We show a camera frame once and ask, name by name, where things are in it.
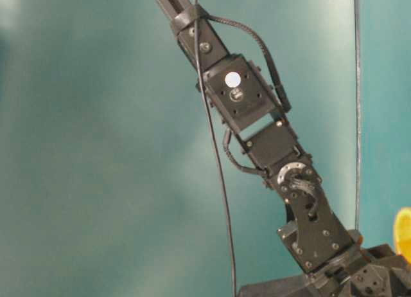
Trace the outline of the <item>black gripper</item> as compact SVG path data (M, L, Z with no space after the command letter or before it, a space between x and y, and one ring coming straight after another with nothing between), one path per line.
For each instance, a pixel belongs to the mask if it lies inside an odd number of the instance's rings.
M410 296L410 264L386 244L363 248L314 172L281 171L274 184L293 213L277 233L303 274L246 285L240 296Z

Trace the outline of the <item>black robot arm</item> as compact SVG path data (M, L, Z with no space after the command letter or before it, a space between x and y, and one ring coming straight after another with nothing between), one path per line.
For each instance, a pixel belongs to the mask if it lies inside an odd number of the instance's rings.
M258 39L268 72L229 52L213 23L242 23L208 14L197 0L156 0L178 45L198 73L198 90L226 126L223 149L235 138L251 166L286 208L277 230L302 274L234 288L235 296L409 296L410 264L383 244L362 247L362 236L345 229L330 208L311 156L298 142L286 115L291 109L274 60Z

